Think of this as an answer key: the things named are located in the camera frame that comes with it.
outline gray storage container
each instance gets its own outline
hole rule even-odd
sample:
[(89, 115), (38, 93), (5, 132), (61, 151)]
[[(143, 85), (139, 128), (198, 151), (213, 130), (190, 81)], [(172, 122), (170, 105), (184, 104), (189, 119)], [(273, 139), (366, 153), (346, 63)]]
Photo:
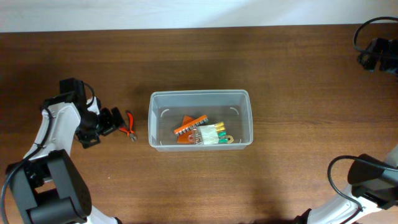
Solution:
[[(185, 115), (207, 115), (208, 124), (224, 121), (231, 144), (179, 144), (173, 130)], [(150, 98), (149, 144), (160, 152), (244, 149), (253, 142), (253, 123), (246, 90), (195, 90), (155, 92)]]

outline white wall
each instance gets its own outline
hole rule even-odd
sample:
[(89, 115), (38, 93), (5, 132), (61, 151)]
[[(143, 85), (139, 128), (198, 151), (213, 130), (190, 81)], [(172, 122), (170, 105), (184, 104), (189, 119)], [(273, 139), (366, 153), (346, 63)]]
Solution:
[(362, 23), (398, 0), (0, 0), (0, 32)]

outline pliers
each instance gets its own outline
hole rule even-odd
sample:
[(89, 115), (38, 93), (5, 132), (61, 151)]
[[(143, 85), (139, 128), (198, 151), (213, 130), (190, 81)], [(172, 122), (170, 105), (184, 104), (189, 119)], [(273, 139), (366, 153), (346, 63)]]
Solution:
[(132, 141), (136, 141), (137, 140), (137, 136), (136, 133), (132, 130), (132, 125), (134, 124), (134, 118), (132, 117), (132, 114), (130, 111), (126, 111), (127, 115), (129, 116), (129, 126), (130, 126), (130, 130), (128, 130), (127, 128), (119, 128), (120, 131), (124, 132), (127, 134), (127, 136), (130, 137), (130, 139)]

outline plier handle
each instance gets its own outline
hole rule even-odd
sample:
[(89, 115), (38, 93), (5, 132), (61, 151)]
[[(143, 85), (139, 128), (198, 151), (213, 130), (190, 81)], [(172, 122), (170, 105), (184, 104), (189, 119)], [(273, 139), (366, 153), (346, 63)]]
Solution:
[(132, 116), (130, 111), (126, 110), (126, 113), (129, 116), (129, 127), (130, 127), (130, 129), (119, 128), (119, 130), (124, 132), (124, 133), (126, 133), (127, 136), (129, 136), (130, 139), (135, 142), (137, 140), (137, 136), (136, 136), (136, 133), (132, 130), (132, 126), (134, 124), (134, 117)]

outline brown wooden surface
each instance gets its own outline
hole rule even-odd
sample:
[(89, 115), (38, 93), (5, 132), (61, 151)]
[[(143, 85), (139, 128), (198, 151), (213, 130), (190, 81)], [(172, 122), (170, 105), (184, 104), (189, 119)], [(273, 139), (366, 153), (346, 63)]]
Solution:
[[(32, 145), (38, 106), (58, 81), (94, 87), (103, 106), (133, 111), (139, 140), (119, 132), (72, 160), (93, 204), (125, 223), (249, 223), (290, 219), (335, 195), (328, 163), (342, 154), (383, 159), (398, 143), (398, 83), (364, 71), (356, 25), (0, 34), (0, 173)], [(398, 37), (397, 24), (360, 36)], [(242, 151), (160, 153), (148, 143), (150, 95), (245, 89), (254, 142)], [(344, 187), (351, 162), (333, 170)], [(7, 194), (11, 223), (19, 213)], [(361, 223), (394, 223), (398, 209)]]

